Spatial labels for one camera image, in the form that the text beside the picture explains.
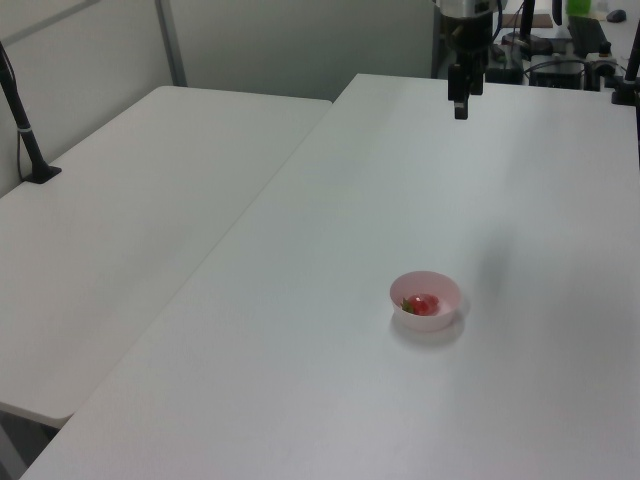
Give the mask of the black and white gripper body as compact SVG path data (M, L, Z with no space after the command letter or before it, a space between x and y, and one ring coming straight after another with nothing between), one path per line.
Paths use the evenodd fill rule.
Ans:
M453 53L448 68L454 65L485 70L489 47L493 43L493 14L473 18L443 17L445 43Z

